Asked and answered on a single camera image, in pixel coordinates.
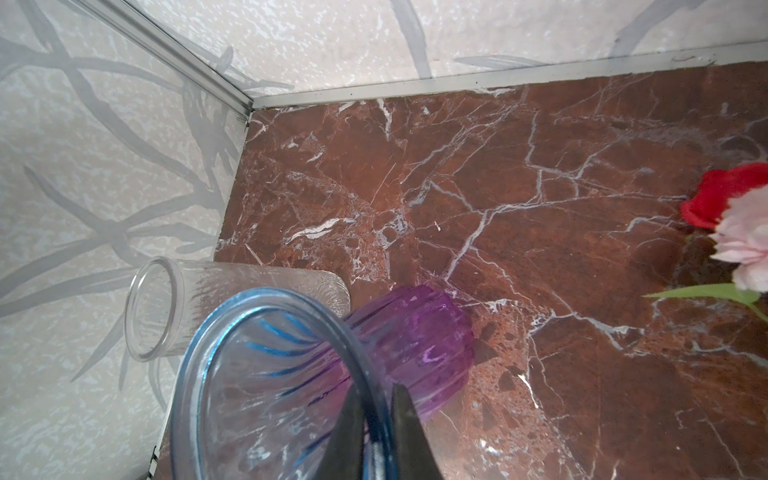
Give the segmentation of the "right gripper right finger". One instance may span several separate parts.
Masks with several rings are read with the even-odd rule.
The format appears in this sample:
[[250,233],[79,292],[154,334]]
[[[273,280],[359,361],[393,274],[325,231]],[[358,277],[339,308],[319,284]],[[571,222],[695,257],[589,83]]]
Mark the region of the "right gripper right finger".
[[398,478],[443,480],[408,389],[394,384],[391,413]]

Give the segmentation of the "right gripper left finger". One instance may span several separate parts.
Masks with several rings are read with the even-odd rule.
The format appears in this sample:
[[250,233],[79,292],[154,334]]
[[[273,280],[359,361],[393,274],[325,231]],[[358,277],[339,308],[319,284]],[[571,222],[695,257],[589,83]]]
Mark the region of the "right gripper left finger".
[[362,400],[352,386],[332,430],[317,480],[360,480],[363,474],[365,416]]

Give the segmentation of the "purple blue glass vase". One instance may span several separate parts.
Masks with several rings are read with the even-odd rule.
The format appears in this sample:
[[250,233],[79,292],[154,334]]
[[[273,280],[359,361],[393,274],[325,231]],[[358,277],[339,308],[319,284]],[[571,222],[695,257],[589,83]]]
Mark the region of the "purple blue glass vase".
[[466,384],[466,313],[444,292],[400,287],[346,317],[317,300],[256,288],[224,301],[192,336],[170,420],[176,479],[311,479],[348,390],[365,416],[363,477],[397,479],[394,384],[420,421]]

